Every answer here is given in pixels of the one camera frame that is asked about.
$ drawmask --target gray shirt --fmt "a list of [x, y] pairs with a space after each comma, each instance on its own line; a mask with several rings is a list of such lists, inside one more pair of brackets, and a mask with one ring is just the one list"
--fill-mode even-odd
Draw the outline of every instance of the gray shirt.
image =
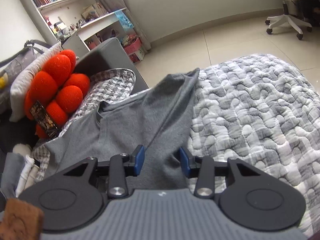
[[131, 153], [138, 144], [146, 157], [138, 177], [128, 187], [176, 189], [187, 186], [175, 153], [187, 143], [199, 69], [167, 75], [158, 85], [123, 102], [101, 102], [97, 110], [74, 121], [66, 133], [45, 144], [50, 151], [48, 177], [94, 156], [107, 161]]

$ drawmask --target tile floor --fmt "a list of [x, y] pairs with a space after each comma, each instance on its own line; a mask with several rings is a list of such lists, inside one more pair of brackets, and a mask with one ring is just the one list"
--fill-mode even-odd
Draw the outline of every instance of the tile floor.
[[289, 25], [266, 33], [265, 17], [201, 30], [152, 49], [136, 67], [149, 87], [169, 73], [206, 68], [253, 53], [269, 53], [298, 67], [320, 92], [320, 28], [303, 29], [303, 40]]

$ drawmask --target toy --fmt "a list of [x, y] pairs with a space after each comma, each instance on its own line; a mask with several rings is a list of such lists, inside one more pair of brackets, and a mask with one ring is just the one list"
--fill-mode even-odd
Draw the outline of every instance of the toy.
[[[80, 106], [90, 87], [90, 79], [86, 75], [72, 74], [75, 65], [76, 54], [71, 50], [60, 52], [44, 64], [32, 80], [24, 101], [24, 111], [29, 119], [33, 120], [30, 108], [39, 101], [59, 127], [67, 122], [68, 115]], [[48, 138], [38, 124], [36, 134], [40, 138]]]

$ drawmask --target white pillow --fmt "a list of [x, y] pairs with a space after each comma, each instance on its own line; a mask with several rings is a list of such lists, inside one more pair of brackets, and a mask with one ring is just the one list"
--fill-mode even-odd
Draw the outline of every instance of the white pillow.
[[27, 66], [14, 80], [10, 89], [10, 103], [12, 114], [11, 122], [17, 122], [25, 116], [24, 99], [30, 88], [31, 81], [35, 75], [42, 69], [44, 63], [61, 50], [61, 42], [54, 44], [49, 50], [40, 55], [29, 66]]

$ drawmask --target shelf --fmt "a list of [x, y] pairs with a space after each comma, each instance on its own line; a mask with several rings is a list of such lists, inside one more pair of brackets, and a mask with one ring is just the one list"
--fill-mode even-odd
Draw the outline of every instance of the shelf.
[[40, 7], [38, 7], [38, 10], [40, 11], [43, 11], [45, 9], [48, 9], [48, 8], [54, 8], [56, 6], [61, 6], [62, 4], [68, 4], [70, 2], [73, 2], [73, 0], [58, 0], [58, 1], [54, 1], [52, 3], [48, 3], [48, 4], [45, 4], [45, 5], [42, 5]]

